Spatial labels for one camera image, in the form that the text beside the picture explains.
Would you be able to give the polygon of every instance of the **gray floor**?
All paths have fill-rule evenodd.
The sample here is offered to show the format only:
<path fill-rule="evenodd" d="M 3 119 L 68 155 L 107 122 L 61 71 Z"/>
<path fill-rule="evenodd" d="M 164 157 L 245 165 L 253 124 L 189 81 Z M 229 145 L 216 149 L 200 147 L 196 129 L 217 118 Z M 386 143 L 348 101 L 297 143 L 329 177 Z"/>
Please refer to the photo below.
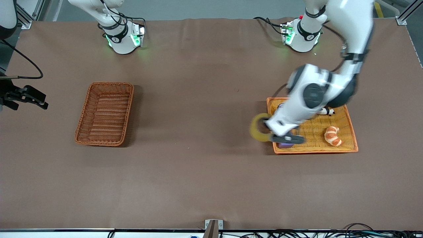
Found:
<path fill-rule="evenodd" d="M 229 18 L 251 19 L 257 16 L 277 19 L 296 17 L 304 13 L 300 0 L 127 0 L 119 11 L 130 17 L 144 17 L 146 20 L 181 20 L 187 18 Z M 382 7 L 384 17 L 393 13 Z M 414 42 L 417 54 L 423 58 L 423 6 L 407 20 L 407 28 Z M 44 11 L 46 21 L 94 21 L 68 0 L 51 0 Z M 15 44 L 17 31 L 8 39 Z M 0 67 L 7 68 L 12 51 L 0 44 Z"/>

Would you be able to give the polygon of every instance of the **purple object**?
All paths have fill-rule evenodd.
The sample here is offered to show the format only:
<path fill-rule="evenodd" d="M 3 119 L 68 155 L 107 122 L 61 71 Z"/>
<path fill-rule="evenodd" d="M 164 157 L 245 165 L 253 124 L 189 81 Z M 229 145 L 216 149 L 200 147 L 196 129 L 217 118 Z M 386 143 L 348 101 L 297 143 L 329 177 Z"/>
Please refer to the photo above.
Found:
<path fill-rule="evenodd" d="M 294 146 L 294 144 L 287 144 L 287 143 L 278 143 L 277 144 L 277 147 L 279 149 L 287 149 L 287 148 L 291 148 L 293 146 Z"/>

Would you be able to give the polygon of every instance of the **orange wicker tray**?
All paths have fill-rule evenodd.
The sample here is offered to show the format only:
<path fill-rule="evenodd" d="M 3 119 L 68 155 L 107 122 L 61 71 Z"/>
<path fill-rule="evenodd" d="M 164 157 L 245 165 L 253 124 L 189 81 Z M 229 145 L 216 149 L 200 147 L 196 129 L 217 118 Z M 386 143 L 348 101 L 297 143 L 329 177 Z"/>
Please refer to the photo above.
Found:
<path fill-rule="evenodd" d="M 267 98 L 267 112 L 275 113 L 279 104 L 284 102 L 286 97 Z M 351 118 L 346 105 L 333 108 L 335 114 L 315 115 L 312 119 L 305 121 L 299 127 L 299 133 L 305 137 L 305 143 L 294 145 L 291 148 L 280 149 L 277 143 L 273 143 L 275 154 L 308 154 L 308 153 L 347 153 L 357 152 L 357 140 L 352 127 Z M 338 136 L 343 143 L 332 146 L 324 140 L 324 133 L 330 126 L 339 127 Z"/>

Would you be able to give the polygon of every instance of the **green led light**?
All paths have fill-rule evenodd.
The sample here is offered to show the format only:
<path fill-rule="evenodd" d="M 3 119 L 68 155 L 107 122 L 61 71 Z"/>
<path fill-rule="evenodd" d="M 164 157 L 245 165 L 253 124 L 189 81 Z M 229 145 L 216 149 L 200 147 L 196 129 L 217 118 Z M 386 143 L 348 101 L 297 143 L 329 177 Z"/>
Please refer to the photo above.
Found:
<path fill-rule="evenodd" d="M 134 42 L 135 46 L 139 46 L 140 45 L 140 38 L 137 35 L 131 35 L 132 41 Z"/>

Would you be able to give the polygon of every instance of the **brown wicker basket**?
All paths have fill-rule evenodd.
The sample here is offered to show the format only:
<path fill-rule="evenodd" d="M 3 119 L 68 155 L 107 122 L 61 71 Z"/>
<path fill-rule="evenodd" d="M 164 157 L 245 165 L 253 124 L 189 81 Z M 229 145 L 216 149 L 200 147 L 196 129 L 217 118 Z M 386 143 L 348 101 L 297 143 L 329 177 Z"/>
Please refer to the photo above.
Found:
<path fill-rule="evenodd" d="M 120 146 L 125 139 L 133 96 L 134 86 L 130 83 L 92 83 L 75 131 L 75 142 Z"/>

